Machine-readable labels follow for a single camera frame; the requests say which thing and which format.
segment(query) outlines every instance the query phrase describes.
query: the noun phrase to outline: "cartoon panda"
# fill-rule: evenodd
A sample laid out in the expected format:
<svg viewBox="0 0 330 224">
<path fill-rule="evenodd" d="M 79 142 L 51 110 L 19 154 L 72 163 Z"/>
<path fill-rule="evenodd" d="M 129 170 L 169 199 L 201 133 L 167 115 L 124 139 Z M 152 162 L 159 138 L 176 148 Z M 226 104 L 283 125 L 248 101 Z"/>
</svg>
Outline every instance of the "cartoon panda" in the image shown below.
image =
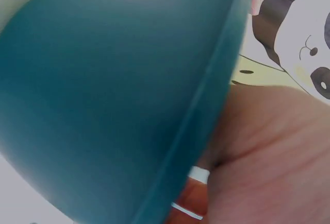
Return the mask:
<svg viewBox="0 0 330 224">
<path fill-rule="evenodd" d="M 241 54 L 285 71 L 330 104 L 330 0 L 265 0 L 250 16 Z"/>
</svg>

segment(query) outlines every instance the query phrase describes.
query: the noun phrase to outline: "panda eye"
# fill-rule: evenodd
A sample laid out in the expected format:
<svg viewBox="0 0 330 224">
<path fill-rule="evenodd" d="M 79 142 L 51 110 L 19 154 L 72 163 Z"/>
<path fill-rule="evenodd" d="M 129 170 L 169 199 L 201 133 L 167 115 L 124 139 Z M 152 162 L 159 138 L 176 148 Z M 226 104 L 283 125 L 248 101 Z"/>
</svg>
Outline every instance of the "panda eye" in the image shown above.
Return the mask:
<svg viewBox="0 0 330 224">
<path fill-rule="evenodd" d="M 317 68 L 311 75 L 315 89 L 326 99 L 330 99 L 330 70 L 325 67 Z"/>
<path fill-rule="evenodd" d="M 328 15 L 328 17 L 326 18 L 326 21 L 325 21 L 324 38 L 325 38 L 326 44 L 328 45 L 328 47 L 330 49 L 330 13 L 329 13 L 329 15 Z"/>
</svg>

